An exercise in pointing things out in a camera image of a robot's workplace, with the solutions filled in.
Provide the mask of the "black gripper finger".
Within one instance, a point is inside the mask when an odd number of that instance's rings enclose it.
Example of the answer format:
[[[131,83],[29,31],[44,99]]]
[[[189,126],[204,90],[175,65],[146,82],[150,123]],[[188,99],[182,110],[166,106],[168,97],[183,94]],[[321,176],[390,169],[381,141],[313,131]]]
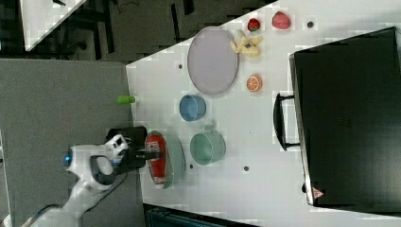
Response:
[[[158,151],[146,152],[145,159],[160,159],[163,158],[164,154]]]

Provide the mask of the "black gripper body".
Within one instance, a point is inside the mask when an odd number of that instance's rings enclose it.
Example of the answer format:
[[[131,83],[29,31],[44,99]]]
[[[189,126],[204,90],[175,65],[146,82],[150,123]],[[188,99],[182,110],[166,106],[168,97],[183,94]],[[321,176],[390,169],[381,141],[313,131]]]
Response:
[[[143,149],[128,148],[123,152],[123,159],[144,159],[145,151]]]

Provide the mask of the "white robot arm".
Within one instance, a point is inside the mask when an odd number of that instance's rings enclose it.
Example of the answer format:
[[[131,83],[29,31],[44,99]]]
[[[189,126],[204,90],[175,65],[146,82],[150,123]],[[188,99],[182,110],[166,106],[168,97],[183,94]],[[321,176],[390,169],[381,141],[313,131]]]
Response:
[[[64,162],[66,170],[75,174],[78,180],[68,201],[64,205],[46,206],[22,227],[81,227],[84,213],[112,192],[116,170],[129,154],[142,161],[164,157],[157,143],[130,151],[129,143],[122,134],[115,135],[104,145],[71,147]]]

